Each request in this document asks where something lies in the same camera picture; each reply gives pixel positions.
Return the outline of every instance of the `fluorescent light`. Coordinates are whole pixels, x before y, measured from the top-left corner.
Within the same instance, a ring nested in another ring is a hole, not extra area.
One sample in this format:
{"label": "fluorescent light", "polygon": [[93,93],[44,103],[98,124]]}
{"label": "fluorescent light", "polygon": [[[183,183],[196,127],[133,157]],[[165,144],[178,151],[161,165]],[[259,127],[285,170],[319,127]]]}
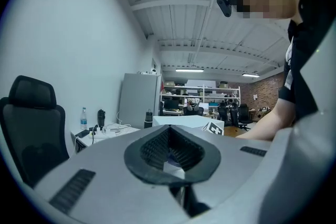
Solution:
{"label": "fluorescent light", "polygon": [[244,77],[259,78],[259,75],[243,74]]}
{"label": "fluorescent light", "polygon": [[176,72],[203,72],[203,69],[177,69]]}

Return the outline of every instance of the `short sleeve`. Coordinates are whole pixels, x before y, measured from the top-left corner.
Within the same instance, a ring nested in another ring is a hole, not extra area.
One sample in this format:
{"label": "short sleeve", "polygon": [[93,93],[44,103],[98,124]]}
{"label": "short sleeve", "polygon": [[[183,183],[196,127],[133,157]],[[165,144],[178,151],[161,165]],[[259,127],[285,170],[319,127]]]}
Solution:
{"label": "short sleeve", "polygon": [[284,75],[284,84],[279,90],[279,98],[295,103],[294,81],[292,71],[290,70],[290,67],[286,62],[286,60],[283,68],[283,75]]}

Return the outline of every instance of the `neck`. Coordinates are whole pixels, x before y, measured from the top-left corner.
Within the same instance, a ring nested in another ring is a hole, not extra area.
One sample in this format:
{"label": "neck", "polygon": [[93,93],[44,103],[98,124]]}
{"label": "neck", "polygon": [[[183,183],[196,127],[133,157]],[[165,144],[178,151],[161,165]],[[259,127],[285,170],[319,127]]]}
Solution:
{"label": "neck", "polygon": [[300,0],[293,0],[293,3],[295,5],[295,13],[294,16],[291,17],[291,19],[297,24],[301,24],[303,22],[301,15],[299,13],[299,2]]}

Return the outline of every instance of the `forearm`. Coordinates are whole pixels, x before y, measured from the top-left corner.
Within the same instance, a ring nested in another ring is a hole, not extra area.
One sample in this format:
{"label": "forearm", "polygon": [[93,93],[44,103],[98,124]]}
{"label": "forearm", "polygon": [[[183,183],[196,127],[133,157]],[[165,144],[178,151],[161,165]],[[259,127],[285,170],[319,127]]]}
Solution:
{"label": "forearm", "polygon": [[239,135],[238,138],[255,140],[272,140],[277,131],[285,128],[286,124],[273,111],[264,116],[250,131]]}

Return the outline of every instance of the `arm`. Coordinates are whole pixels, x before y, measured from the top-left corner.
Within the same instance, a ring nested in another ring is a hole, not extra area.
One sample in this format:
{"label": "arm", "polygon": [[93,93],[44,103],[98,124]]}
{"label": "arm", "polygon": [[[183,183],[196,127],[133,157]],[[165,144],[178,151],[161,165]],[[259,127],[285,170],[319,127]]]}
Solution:
{"label": "arm", "polygon": [[278,99],[274,109],[264,116],[257,125],[237,138],[272,140],[277,131],[289,127],[295,118],[295,104]]}

